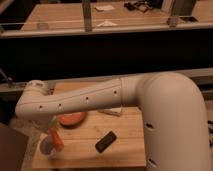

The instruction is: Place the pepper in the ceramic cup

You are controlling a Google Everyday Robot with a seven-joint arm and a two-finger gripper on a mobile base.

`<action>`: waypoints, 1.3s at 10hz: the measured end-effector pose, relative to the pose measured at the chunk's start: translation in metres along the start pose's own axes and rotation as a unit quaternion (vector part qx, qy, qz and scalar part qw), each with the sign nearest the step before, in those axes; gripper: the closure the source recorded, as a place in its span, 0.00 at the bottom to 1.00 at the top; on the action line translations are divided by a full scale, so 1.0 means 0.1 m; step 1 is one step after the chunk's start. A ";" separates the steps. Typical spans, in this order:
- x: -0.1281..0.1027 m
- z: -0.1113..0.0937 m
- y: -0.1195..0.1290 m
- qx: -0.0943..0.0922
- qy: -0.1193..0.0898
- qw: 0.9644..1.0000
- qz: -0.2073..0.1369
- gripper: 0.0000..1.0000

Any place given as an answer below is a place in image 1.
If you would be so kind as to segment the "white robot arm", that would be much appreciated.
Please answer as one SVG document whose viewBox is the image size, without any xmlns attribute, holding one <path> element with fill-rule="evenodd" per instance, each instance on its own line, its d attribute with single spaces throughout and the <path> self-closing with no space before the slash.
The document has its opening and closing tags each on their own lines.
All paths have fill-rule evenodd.
<svg viewBox="0 0 213 171">
<path fill-rule="evenodd" d="M 207 110 L 198 86 L 176 72 L 120 77 L 50 95 L 27 83 L 17 116 L 46 124 L 56 115 L 135 106 L 143 115 L 147 171 L 211 171 Z"/>
</svg>

